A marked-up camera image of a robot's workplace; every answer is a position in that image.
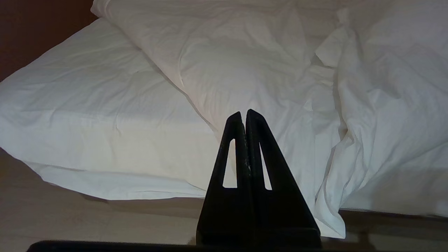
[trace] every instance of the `brown wall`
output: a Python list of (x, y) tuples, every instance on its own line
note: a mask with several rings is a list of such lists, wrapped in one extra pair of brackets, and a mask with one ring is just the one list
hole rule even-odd
[(0, 81), (92, 23), (93, 0), (0, 0)]

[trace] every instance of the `bedding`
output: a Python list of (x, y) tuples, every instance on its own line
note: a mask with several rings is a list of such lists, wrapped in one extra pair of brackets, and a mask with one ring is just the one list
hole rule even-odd
[(227, 116), (255, 109), (323, 236), (339, 208), (448, 216), (445, 6), (416, 3), (96, 0), (0, 85), (0, 146), (88, 195), (203, 197)]
[(92, 12), (154, 61), (218, 140), (233, 113), (261, 113), (309, 208), (319, 211), (315, 196), (341, 123), (331, 87), (311, 71), (299, 2), (97, 0)]
[[(328, 226), (341, 227), (336, 232), (344, 232), (337, 211), (354, 191), (400, 170), (407, 178), (423, 170), (437, 174), (428, 181), (413, 178), (403, 190), (431, 188), (439, 197), (430, 193), (420, 203), (431, 202), (433, 213), (448, 213), (442, 196), (447, 187), (437, 182), (448, 175), (447, 12), (446, 1), (361, 2), (338, 12), (343, 26), (318, 50), (324, 63), (337, 62), (348, 128), (316, 200), (325, 211), (317, 215)], [(341, 38), (342, 43), (333, 42)]]

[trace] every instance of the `mattress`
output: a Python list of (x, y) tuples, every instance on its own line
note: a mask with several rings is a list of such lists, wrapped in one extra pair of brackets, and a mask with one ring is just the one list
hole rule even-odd
[(0, 146), (24, 162), (208, 186), (198, 178), (215, 162), (213, 131), (104, 19), (5, 79), (0, 101)]

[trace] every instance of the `wooden floor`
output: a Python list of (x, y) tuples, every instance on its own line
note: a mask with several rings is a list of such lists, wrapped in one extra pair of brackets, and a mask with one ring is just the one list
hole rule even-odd
[[(47, 239), (194, 244), (200, 206), (198, 200), (107, 202), (82, 196), (43, 182), (0, 149), (0, 252), (24, 252)], [(346, 240), (323, 240), (332, 249), (448, 251), (440, 237), (349, 233)]]

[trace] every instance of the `floor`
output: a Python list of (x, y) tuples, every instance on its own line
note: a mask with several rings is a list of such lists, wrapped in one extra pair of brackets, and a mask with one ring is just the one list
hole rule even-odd
[[(48, 239), (194, 244), (196, 217), (125, 209), (43, 182), (0, 149), (0, 252), (24, 252)], [(349, 234), (345, 241), (324, 239), (324, 246), (351, 251), (448, 251), (448, 241), (378, 234)]]

